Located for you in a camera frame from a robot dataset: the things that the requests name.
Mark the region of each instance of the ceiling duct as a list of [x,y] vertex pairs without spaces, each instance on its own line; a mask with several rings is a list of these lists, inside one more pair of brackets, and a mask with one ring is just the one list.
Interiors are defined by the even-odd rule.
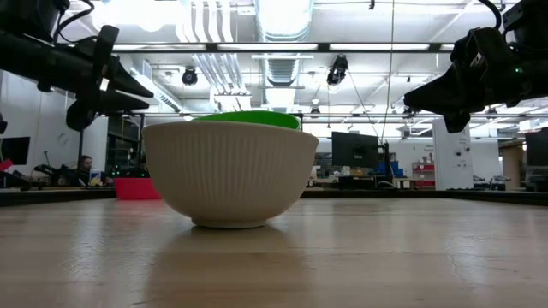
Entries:
[[[308,38],[312,20],[313,0],[254,0],[259,40],[269,43],[303,42]],[[292,86],[298,78],[300,60],[263,60],[265,83],[276,87]],[[295,90],[265,90],[265,97],[272,108],[288,108],[295,99]]]

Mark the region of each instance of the computer monitor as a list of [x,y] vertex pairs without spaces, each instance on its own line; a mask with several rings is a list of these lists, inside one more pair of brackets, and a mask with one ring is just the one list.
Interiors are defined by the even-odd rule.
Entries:
[[28,148],[31,144],[30,137],[1,138],[2,159],[11,160],[14,165],[26,165],[28,159]]
[[378,138],[357,133],[331,133],[333,165],[378,167]]
[[548,166],[548,130],[526,133],[525,142],[527,142],[527,165]]

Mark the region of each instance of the red box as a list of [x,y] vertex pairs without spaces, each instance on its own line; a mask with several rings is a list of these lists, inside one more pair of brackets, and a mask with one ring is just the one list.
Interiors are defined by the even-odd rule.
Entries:
[[160,195],[154,188],[151,178],[114,179],[116,196],[120,200],[158,200]]

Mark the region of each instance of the bowl rim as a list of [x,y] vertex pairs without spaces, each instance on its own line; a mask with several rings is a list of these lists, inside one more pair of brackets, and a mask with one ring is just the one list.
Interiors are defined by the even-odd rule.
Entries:
[[169,127],[169,126],[176,127],[176,126],[214,126],[214,125],[272,129],[272,130],[278,130],[286,133],[296,133],[303,136],[310,136],[311,138],[318,140],[318,137],[310,133],[302,132],[300,129],[291,129],[291,128],[277,127],[277,126],[267,125],[267,124],[256,124],[256,123],[236,122],[236,121],[173,121],[173,122],[165,122],[165,123],[156,123],[156,124],[145,126],[143,128],[143,132],[145,132],[146,130],[154,129],[154,128]]

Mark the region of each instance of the blue object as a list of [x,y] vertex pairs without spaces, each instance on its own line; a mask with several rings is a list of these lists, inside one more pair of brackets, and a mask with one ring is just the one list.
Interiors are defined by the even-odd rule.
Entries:
[[[390,166],[392,167],[392,170],[394,170],[394,176],[395,177],[402,177],[403,176],[403,169],[399,168],[398,161],[390,162]],[[384,174],[384,162],[378,162],[378,168],[375,169],[376,173]]]

